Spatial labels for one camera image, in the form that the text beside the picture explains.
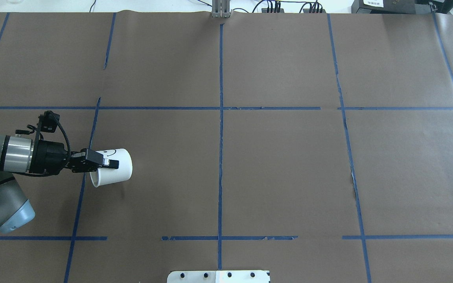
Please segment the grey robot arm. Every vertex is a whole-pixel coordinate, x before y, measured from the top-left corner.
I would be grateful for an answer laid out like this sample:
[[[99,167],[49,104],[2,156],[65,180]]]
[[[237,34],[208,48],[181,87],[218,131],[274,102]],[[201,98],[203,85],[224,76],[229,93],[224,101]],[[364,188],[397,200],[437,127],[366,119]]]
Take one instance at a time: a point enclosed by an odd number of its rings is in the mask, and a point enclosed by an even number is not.
[[[89,148],[72,152],[69,143],[0,135],[0,233],[11,233],[35,217],[16,175],[48,177],[63,169],[74,173],[100,169],[118,172],[122,165],[122,161]]]

